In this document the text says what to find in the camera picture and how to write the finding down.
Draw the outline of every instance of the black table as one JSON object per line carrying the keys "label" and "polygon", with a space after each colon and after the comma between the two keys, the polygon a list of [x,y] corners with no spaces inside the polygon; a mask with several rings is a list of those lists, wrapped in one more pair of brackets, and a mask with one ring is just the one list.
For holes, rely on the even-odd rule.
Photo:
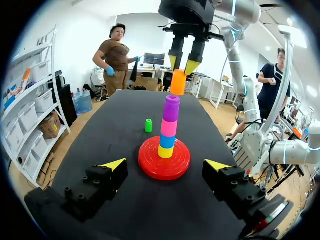
{"label": "black table", "polygon": [[[225,202],[218,202],[202,178],[204,159],[226,165],[235,161],[224,139],[192,95],[181,96],[177,139],[191,154],[190,167],[179,179],[159,181],[140,169],[138,151],[150,137],[160,135],[168,93],[116,92],[90,119],[65,156],[52,187],[82,179],[92,164],[127,159],[128,177],[113,201],[107,201],[85,224],[123,240],[236,240],[245,226]],[[153,132],[145,133],[146,119]]]}

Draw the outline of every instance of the orange cup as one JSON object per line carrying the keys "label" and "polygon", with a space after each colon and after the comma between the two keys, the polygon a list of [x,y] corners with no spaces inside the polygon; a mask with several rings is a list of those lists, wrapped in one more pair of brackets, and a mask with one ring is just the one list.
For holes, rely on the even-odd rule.
{"label": "orange cup", "polygon": [[186,80],[187,76],[185,75],[184,70],[174,70],[170,92],[178,96],[182,96],[183,94],[185,94]]}

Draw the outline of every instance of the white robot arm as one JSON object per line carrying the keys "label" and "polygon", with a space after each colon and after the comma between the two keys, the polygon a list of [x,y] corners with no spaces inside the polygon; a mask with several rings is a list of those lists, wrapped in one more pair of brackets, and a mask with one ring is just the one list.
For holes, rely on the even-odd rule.
{"label": "white robot arm", "polygon": [[261,9],[253,0],[225,0],[217,10],[232,14],[235,23],[224,27],[224,45],[228,52],[228,59],[233,77],[233,87],[236,94],[244,94],[245,131],[239,133],[229,144],[229,147],[238,147],[234,158],[239,167],[246,170],[250,176],[259,173],[265,163],[274,164],[317,164],[320,163],[320,122],[314,122],[309,128],[308,144],[301,140],[284,140],[272,143],[267,135],[270,133],[281,105],[284,102],[291,78],[293,64],[293,44],[287,32],[281,32],[285,37],[285,70],[280,89],[266,123],[261,127],[259,104],[255,84],[249,77],[243,77],[243,67],[235,41],[245,38],[244,31],[249,24],[255,24],[260,16]]}

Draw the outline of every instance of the water bottle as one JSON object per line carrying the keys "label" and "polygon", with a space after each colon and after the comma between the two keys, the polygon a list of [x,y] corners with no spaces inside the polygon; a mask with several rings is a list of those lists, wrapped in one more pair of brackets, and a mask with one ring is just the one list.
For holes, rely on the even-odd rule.
{"label": "water bottle", "polygon": [[90,92],[83,89],[81,96],[79,97],[79,103],[82,113],[90,112],[93,108]]}
{"label": "water bottle", "polygon": [[81,115],[81,110],[80,110],[80,104],[79,104],[79,97],[77,96],[77,94],[74,95],[74,93],[71,93],[72,95],[72,101],[73,101],[73,105],[74,105],[74,109],[76,112],[77,116]]}

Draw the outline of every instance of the cardboard box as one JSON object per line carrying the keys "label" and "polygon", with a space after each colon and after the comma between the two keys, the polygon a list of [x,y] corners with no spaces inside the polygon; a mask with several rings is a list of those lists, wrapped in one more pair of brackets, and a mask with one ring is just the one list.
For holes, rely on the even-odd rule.
{"label": "cardboard box", "polygon": [[55,158],[55,154],[53,152],[50,152],[49,156],[46,158],[46,161],[48,163],[51,163],[54,158]]}
{"label": "cardboard box", "polygon": [[39,176],[36,179],[36,183],[40,186],[43,186],[45,183],[46,175],[43,172],[39,173]]}
{"label": "cardboard box", "polygon": [[49,114],[39,125],[41,132],[43,132],[44,139],[54,139],[58,137],[61,129],[61,122],[56,111]]}
{"label": "cardboard box", "polygon": [[137,76],[134,86],[143,86],[147,91],[157,91],[162,89],[161,83],[158,84],[158,79],[152,77]]}
{"label": "cardboard box", "polygon": [[50,166],[50,163],[48,163],[47,161],[44,161],[44,164],[42,165],[42,168],[41,168],[41,172],[46,174],[48,172],[49,166]]}

